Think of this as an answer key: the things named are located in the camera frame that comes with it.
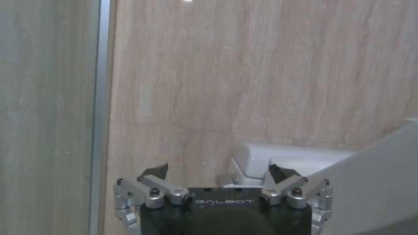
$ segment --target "aluminum frame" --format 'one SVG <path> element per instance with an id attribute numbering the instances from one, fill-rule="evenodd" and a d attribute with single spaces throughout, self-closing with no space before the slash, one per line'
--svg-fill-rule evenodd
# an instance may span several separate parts
<path id="1" fill-rule="evenodd" d="M 89 235 L 101 235 L 104 229 L 115 16 L 116 0 L 100 0 L 91 152 Z"/>

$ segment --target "white toilet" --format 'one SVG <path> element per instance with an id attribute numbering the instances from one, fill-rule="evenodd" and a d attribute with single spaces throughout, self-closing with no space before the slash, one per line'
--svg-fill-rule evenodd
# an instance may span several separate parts
<path id="1" fill-rule="evenodd" d="M 262 188 L 271 164 L 308 177 L 351 155 L 354 152 L 342 150 L 243 143 L 235 148 L 227 174 L 219 175 L 216 182 L 220 187 Z"/>

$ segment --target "robotic hand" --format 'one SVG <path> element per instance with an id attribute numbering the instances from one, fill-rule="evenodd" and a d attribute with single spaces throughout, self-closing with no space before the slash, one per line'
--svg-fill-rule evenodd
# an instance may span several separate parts
<path id="1" fill-rule="evenodd" d="M 181 188 L 168 166 L 115 184 L 115 215 L 131 235 L 318 235 L 331 216 L 328 180 L 271 165 L 263 188 Z"/>

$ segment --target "beige marble wall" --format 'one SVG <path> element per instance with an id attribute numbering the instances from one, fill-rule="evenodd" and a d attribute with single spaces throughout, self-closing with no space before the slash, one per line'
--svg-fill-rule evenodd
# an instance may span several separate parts
<path id="1" fill-rule="evenodd" d="M 418 115 L 418 1 L 120 0 L 112 183 L 212 185 L 240 141 L 358 149 Z"/>

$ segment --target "logo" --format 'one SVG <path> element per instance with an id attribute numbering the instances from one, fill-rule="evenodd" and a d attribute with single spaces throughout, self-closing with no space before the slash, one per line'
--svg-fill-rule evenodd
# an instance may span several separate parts
<path id="1" fill-rule="evenodd" d="M 195 200 L 196 204 L 252 204 L 254 200 Z"/>

